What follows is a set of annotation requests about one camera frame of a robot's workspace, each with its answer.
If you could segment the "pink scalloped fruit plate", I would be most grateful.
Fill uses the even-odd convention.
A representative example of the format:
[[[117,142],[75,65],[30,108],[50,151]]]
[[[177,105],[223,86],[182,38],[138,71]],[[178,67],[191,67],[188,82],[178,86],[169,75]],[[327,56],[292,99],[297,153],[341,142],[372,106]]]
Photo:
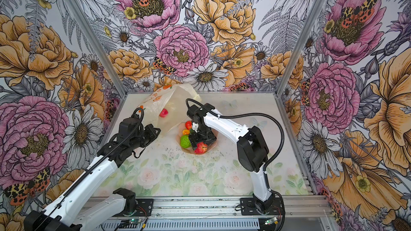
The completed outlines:
[[[191,155],[203,155],[217,147],[218,132],[212,129],[204,134],[192,128],[192,122],[187,121],[177,126],[176,142],[183,152]]]

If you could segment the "red apple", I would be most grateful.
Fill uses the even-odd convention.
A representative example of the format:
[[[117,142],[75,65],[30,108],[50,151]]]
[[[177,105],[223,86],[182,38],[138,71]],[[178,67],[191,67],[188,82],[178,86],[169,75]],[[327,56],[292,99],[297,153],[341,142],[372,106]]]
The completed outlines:
[[[167,110],[167,109],[163,109],[163,110],[160,112],[159,116],[160,116],[161,118],[165,118],[168,114],[169,114],[168,110]]]

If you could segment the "translucent cream plastic bag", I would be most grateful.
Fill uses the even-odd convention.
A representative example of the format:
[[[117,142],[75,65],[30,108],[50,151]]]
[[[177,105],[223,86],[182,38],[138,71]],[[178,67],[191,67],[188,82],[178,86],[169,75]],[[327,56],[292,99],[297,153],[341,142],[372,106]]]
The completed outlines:
[[[187,118],[186,99],[188,98],[202,101],[190,84],[173,84],[158,89],[137,104],[137,107],[144,111],[143,124],[152,124],[160,128],[162,134],[168,133]],[[169,112],[165,118],[159,116],[163,109]]]

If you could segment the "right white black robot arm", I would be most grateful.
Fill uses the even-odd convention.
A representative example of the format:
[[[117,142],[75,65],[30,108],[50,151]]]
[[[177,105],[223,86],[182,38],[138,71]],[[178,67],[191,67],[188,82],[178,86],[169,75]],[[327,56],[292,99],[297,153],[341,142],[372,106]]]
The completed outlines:
[[[187,116],[192,121],[189,137],[195,151],[217,141],[214,131],[225,136],[237,146],[238,162],[250,172],[253,184],[253,199],[258,213],[265,215],[275,200],[272,192],[265,164],[268,162],[269,148],[261,130],[253,126],[240,125],[233,121],[234,117],[224,117],[212,105],[194,105],[187,107]]]

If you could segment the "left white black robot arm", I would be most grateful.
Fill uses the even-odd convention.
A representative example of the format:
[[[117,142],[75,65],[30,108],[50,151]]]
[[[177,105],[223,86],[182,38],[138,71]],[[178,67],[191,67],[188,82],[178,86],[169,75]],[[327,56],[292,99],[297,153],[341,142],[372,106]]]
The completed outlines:
[[[145,149],[160,135],[161,129],[144,126],[142,117],[129,117],[119,125],[119,131],[103,145],[91,166],[78,177],[61,196],[40,212],[31,212],[24,220],[27,231],[87,231],[93,230],[115,215],[131,216],[138,209],[136,194],[128,189],[116,189],[98,205],[80,213],[97,188],[121,167],[137,148]]]

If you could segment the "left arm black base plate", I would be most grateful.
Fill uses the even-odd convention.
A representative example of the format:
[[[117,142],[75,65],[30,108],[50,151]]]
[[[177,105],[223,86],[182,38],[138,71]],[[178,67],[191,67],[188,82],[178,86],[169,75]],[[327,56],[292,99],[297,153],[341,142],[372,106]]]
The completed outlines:
[[[146,198],[127,199],[124,210],[117,217],[150,217],[154,200]]]

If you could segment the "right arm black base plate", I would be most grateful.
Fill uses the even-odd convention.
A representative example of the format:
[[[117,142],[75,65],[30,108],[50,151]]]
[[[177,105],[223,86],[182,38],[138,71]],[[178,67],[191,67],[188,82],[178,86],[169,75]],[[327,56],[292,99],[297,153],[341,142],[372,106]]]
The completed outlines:
[[[243,216],[280,216],[284,215],[284,206],[279,197],[261,201],[256,197],[240,199],[240,211]]]

